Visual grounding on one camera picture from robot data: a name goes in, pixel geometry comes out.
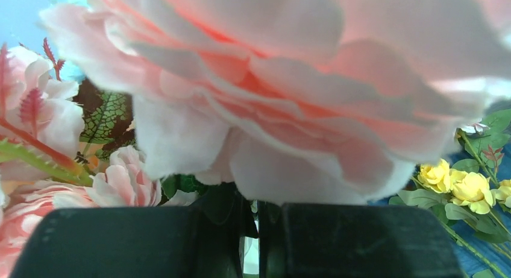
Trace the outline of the dark blue wrapping paper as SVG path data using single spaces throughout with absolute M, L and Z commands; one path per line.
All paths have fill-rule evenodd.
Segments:
M 502 152 L 504 153 L 504 157 L 497 173 L 497 178 L 500 180 L 510 178 L 510 144 L 505 145 Z M 498 266 L 506 277 L 510 277 L 510 259 L 499 253 L 490 243 L 476 238 L 474 236 L 474 230 L 463 221 L 458 221 L 456 224 L 453 224 L 451 228 L 467 243 L 472 245 L 481 255 Z M 472 276 L 477 272 L 489 268 L 487 264 L 474 253 L 471 253 L 467 248 L 457 245 L 455 242 L 453 246 L 459 262 L 467 275 Z

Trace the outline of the light pink flower stem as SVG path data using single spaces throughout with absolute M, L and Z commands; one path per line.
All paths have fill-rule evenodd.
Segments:
M 87 0 L 40 12 L 60 54 L 133 99 L 153 180 L 365 204 L 510 98 L 510 0 Z

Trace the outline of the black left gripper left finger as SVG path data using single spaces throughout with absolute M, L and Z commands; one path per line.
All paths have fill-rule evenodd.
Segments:
M 12 277 L 241 277 L 255 237 L 238 192 L 209 191 L 190 206 L 53 210 L 24 246 Z

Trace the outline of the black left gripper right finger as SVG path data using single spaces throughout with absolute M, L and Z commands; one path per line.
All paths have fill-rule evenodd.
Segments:
M 261 277 L 462 277 L 447 233 L 408 206 L 260 202 Z

